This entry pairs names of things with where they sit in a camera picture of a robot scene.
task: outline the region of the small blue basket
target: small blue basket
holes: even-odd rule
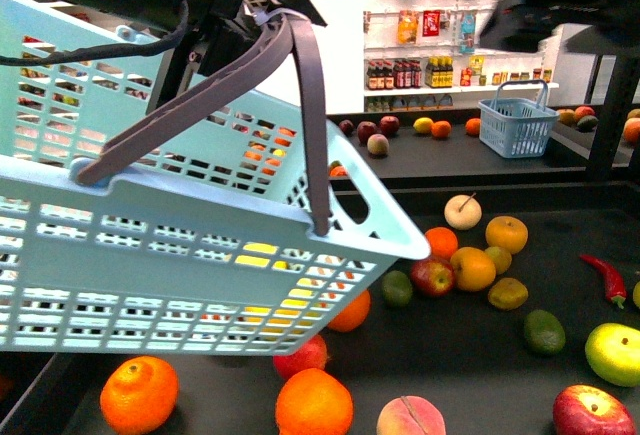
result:
[[[499,98],[506,85],[541,83],[535,102],[523,98]],[[491,100],[480,100],[480,140],[504,158],[541,157],[558,112],[546,107],[549,87],[544,80],[505,82]]]
[[[0,0],[0,22],[13,57],[121,41],[30,0]],[[398,258],[429,255],[329,121],[328,159],[368,214],[329,190],[317,235],[301,110],[255,90],[105,187],[72,181],[144,119],[160,61],[0,67],[0,350],[287,354]]]

